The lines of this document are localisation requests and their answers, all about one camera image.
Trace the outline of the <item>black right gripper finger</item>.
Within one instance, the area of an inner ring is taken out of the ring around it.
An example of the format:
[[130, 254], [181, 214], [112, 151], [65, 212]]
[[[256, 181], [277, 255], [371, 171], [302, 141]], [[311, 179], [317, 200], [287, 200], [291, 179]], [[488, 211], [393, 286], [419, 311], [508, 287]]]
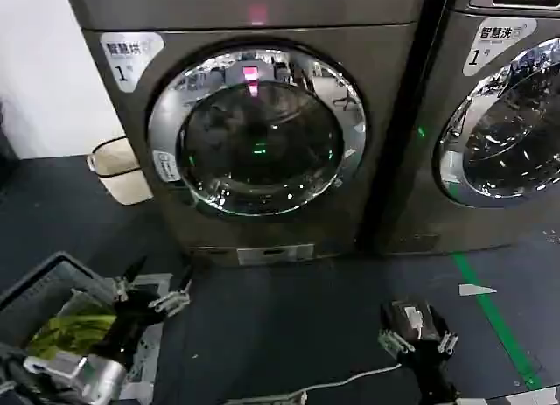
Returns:
[[413, 330], [409, 320], [394, 303], [385, 303], [380, 309], [381, 329], [378, 340], [389, 353], [413, 353]]
[[459, 335], [453, 332], [444, 317], [432, 306], [421, 309], [420, 351], [422, 353], [453, 353]]

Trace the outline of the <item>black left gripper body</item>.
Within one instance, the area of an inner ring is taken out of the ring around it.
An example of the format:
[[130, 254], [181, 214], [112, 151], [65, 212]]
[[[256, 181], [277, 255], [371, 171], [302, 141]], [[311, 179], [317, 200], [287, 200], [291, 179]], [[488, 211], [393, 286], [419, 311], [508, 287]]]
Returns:
[[133, 362], [146, 329], [165, 320], [164, 312], [149, 306], [154, 300], [158, 300], [155, 292], [131, 290], [126, 301], [115, 302], [115, 321], [104, 338], [93, 345], [93, 355], [116, 362]]

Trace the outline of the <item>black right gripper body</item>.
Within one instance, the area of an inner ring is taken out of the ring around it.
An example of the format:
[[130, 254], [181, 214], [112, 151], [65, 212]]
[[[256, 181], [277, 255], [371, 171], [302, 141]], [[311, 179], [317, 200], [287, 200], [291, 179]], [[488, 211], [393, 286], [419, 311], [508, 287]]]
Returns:
[[402, 365], [416, 379], [420, 392], [420, 403], [454, 403], [458, 391], [444, 372], [444, 363], [449, 359], [438, 350], [438, 342], [419, 340], [402, 355]]

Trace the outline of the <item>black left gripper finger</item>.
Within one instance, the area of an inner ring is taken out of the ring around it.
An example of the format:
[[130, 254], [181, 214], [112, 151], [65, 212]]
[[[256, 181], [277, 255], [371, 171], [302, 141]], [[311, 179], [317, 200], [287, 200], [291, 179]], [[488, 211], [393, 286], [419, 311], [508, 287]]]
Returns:
[[190, 288], [193, 279], [193, 267], [189, 265], [185, 269], [178, 288], [176, 290], [170, 291], [162, 297], [156, 300], [152, 300], [148, 303], [148, 308], [155, 311], [156, 313], [179, 313], [181, 312], [190, 302]]
[[125, 302], [128, 300], [128, 292], [131, 290], [133, 282], [143, 269], [146, 260], [146, 255], [140, 257], [132, 262], [122, 275], [113, 279], [112, 288], [116, 302]]

